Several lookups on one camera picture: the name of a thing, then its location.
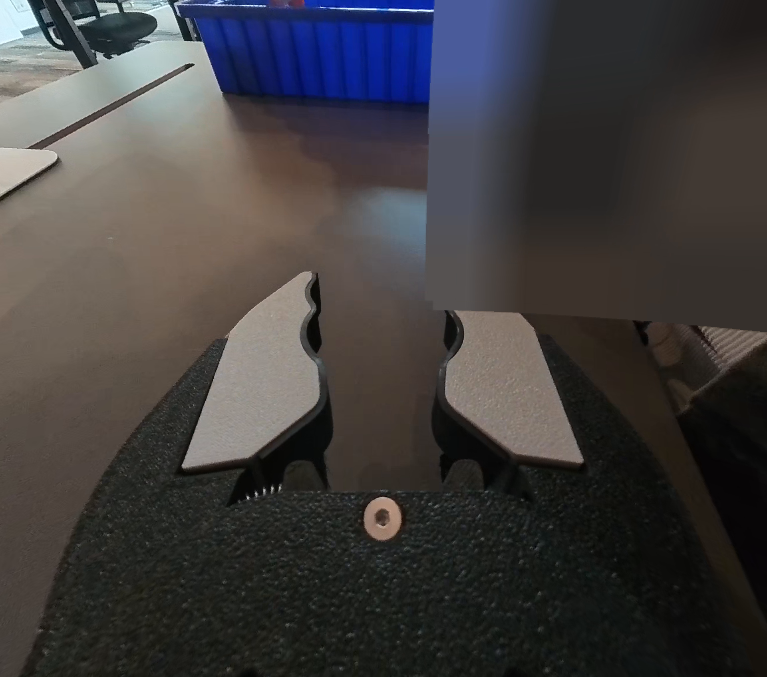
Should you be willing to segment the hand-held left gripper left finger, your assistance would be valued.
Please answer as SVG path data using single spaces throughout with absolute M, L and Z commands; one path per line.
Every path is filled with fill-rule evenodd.
M 333 424 L 320 313 L 319 275 L 304 271 L 237 322 L 180 464 L 184 474 L 242 468 L 256 490 L 278 490 L 289 467 L 307 461 L 310 482 L 328 487 Z

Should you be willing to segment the person's grey clothing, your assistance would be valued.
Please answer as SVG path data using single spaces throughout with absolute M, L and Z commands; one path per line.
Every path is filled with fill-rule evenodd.
M 634 322 L 762 613 L 766 611 L 766 334 Z

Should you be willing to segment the blue plastic bin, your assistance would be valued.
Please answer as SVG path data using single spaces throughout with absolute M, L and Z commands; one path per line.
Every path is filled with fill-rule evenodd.
M 435 0 L 185 0 L 221 91 L 428 105 Z

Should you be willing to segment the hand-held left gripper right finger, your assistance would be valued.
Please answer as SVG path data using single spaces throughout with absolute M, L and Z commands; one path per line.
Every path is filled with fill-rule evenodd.
M 431 428 L 443 489 L 513 490 L 520 468 L 579 472 L 538 334 L 518 313 L 446 310 Z

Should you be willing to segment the black office chair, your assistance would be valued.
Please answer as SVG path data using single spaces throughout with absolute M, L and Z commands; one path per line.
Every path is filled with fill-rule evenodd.
M 59 34 L 44 0 L 27 1 L 48 44 L 59 51 L 72 52 Z M 125 12 L 120 4 L 117 12 L 104 14 L 97 0 L 63 0 L 63 4 L 91 50 L 105 58 L 120 56 L 147 44 L 147 38 L 158 29 L 155 17 L 144 12 Z

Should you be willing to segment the grey flat pad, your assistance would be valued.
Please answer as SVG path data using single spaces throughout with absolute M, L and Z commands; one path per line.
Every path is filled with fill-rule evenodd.
M 59 162 L 48 149 L 1 148 L 1 199 L 45 173 Z

